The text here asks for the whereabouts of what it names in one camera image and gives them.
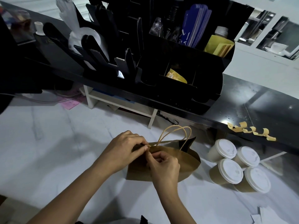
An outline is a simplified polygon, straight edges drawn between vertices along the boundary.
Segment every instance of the stack of blue cards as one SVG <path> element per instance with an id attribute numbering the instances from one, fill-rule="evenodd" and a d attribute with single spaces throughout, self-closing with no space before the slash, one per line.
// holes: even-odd
<path id="1" fill-rule="evenodd" d="M 179 43 L 195 48 L 204 34 L 211 13 L 206 5 L 192 5 L 185 12 Z"/>

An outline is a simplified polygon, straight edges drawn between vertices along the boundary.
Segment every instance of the white plastic lid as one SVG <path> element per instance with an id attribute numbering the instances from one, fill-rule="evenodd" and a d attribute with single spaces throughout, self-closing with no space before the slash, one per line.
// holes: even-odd
<path id="1" fill-rule="evenodd" d="M 232 159 L 236 156 L 237 149 L 231 141 L 227 139 L 218 139 L 215 144 L 217 151 L 223 157 Z"/>
<path id="2" fill-rule="evenodd" d="M 228 34 L 228 29 L 224 26 L 218 26 L 215 30 L 215 34 L 219 34 L 226 37 Z"/>
<path id="3" fill-rule="evenodd" d="M 231 159 L 222 159 L 219 162 L 218 167 L 222 177 L 229 183 L 238 184 L 242 181 L 242 168 L 235 161 Z"/>
<path id="4" fill-rule="evenodd" d="M 260 157 L 256 151 L 248 146 L 243 146 L 237 149 L 239 158 L 249 167 L 256 167 L 260 163 Z"/>
<path id="5" fill-rule="evenodd" d="M 247 168 L 245 178 L 249 185 L 257 192 L 267 193 L 271 189 L 271 182 L 267 175 L 258 168 Z"/>

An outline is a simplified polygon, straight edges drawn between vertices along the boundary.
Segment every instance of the cup and saucer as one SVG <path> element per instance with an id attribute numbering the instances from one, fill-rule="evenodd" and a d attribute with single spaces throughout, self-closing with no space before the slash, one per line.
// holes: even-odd
<path id="1" fill-rule="evenodd" d="M 275 54 L 275 55 L 278 55 L 278 56 L 284 56 L 285 55 L 285 50 L 286 50 L 287 47 L 288 47 L 288 45 L 274 42 L 272 44 L 271 48 L 265 47 L 265 50 L 269 53 L 272 53 L 272 54 Z"/>

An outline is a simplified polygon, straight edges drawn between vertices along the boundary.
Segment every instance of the black organizer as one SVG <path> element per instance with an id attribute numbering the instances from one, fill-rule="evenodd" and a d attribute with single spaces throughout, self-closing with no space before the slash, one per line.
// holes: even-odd
<path id="1" fill-rule="evenodd" d="M 109 3 L 107 9 L 101 1 Z M 68 49 L 66 38 L 52 30 L 53 25 L 45 24 L 45 34 L 85 69 L 89 70 L 84 63 L 87 61 L 97 71 L 105 71 L 106 80 L 119 80 L 117 75 L 121 71 L 124 83 L 141 85 L 164 99 L 183 103 L 207 103 L 219 98 L 222 73 L 232 60 L 234 48 L 225 58 L 203 50 L 217 26 L 227 27 L 228 39 L 233 40 L 253 11 L 252 7 L 230 0 L 90 0 L 90 3 L 86 6 L 94 22 L 85 21 L 77 11 L 80 27 L 88 26 L 105 37 L 110 62 L 90 35 L 82 38 L 82 48 L 75 47 L 81 54 L 78 55 Z M 212 10 L 196 48 L 148 33 L 156 17 L 162 18 L 164 32 L 181 26 L 185 11 L 195 3 L 206 4 Z M 187 83 L 166 77 L 170 68 Z"/>

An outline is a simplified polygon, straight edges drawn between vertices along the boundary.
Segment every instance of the paper bag handle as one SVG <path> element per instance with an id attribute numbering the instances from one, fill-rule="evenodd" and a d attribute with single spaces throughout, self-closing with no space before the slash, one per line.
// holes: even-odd
<path id="1" fill-rule="evenodd" d="M 165 133 L 165 131 L 167 131 L 169 128 L 171 128 L 171 127 L 179 127 L 179 128 L 177 128 L 177 129 L 174 129 L 173 131 L 170 131 L 169 133 L 167 133 L 165 136 L 163 136 L 163 134 Z M 185 128 L 189 128 L 190 129 L 190 133 L 189 133 L 189 136 L 188 136 L 188 138 L 185 140 L 185 142 L 184 142 L 184 144 L 181 146 L 181 148 L 180 148 L 180 150 L 183 148 L 183 146 L 185 145 L 185 143 L 187 142 L 187 140 L 190 138 L 190 136 L 191 136 L 191 132 L 192 132 L 192 130 L 191 130 L 191 128 L 190 127 L 181 127 L 181 126 L 179 126 L 179 125 L 172 125 L 172 126 L 169 126 L 169 127 L 167 127 L 163 132 L 162 132 L 162 134 L 161 134 L 161 136 L 160 136 L 160 138 L 159 138 L 159 140 L 158 140 L 158 142 L 157 142 L 157 145 L 159 145 L 159 143 L 167 136 L 167 135 L 169 135 L 170 133 L 172 133 L 172 132 L 175 132 L 175 131 L 178 131 L 178 130 L 183 130 L 184 132 L 185 132 L 185 137 L 182 139 L 182 140 L 184 140 L 186 137 L 187 137 L 187 132 L 185 131 Z"/>

